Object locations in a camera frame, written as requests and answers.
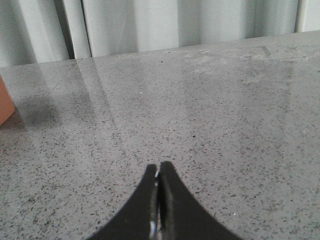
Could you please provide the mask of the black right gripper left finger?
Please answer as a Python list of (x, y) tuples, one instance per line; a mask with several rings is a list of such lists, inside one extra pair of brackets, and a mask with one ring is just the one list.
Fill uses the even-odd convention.
[(157, 166), (149, 164), (128, 201), (91, 240), (156, 240), (158, 223)]

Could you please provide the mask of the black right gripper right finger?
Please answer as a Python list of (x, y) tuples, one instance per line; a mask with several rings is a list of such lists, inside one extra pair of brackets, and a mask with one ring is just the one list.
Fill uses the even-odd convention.
[(159, 170), (160, 222), (164, 240), (238, 240), (192, 196), (170, 161)]

